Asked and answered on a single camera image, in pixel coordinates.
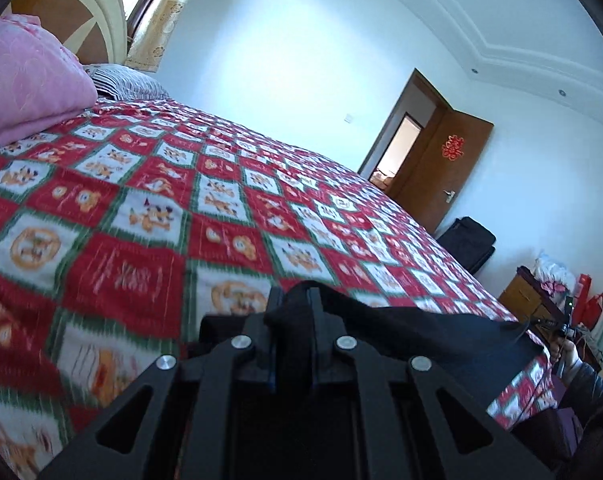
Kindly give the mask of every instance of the wooden door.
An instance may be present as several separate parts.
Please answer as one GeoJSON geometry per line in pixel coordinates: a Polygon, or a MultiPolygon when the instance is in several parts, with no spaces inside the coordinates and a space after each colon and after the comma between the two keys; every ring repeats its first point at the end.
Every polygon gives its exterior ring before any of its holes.
{"type": "Polygon", "coordinates": [[[459,195],[492,129],[493,124],[483,119],[438,108],[386,193],[432,234],[459,195]]]}

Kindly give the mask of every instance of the bed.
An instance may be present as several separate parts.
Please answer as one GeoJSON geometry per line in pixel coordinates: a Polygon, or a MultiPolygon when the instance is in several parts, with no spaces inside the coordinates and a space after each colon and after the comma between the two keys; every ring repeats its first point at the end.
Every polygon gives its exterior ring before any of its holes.
{"type": "MultiPolygon", "coordinates": [[[[124,59],[121,0],[13,8],[84,63],[124,59]]],[[[0,148],[0,453],[34,478],[203,316],[263,311],[306,279],[372,307],[515,319],[358,174],[172,100],[100,99],[0,148]]],[[[548,367],[488,413],[510,428],[552,406],[548,367]]]]}

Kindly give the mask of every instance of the hand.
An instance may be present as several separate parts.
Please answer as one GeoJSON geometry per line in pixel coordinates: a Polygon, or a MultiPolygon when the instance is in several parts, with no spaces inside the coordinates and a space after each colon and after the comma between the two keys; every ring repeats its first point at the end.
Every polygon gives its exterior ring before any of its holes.
{"type": "Polygon", "coordinates": [[[564,356],[566,370],[570,370],[579,361],[575,343],[563,337],[558,337],[550,343],[550,362],[555,364],[564,356]]]}

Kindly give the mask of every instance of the striped pillow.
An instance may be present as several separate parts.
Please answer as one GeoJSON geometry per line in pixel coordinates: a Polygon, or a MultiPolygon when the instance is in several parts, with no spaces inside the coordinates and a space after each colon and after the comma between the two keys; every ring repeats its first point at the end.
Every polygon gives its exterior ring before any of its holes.
{"type": "Polygon", "coordinates": [[[84,65],[98,94],[115,101],[170,99],[166,89],[142,72],[118,64],[84,65]]]}

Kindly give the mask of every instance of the door handle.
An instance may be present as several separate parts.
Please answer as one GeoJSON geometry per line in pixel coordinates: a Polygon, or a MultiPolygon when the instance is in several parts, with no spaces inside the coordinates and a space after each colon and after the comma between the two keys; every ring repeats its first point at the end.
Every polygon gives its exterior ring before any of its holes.
{"type": "Polygon", "coordinates": [[[447,197],[446,197],[446,203],[450,204],[453,201],[453,198],[455,197],[455,194],[457,193],[456,191],[446,191],[445,189],[443,190],[444,193],[446,193],[447,197]]]}

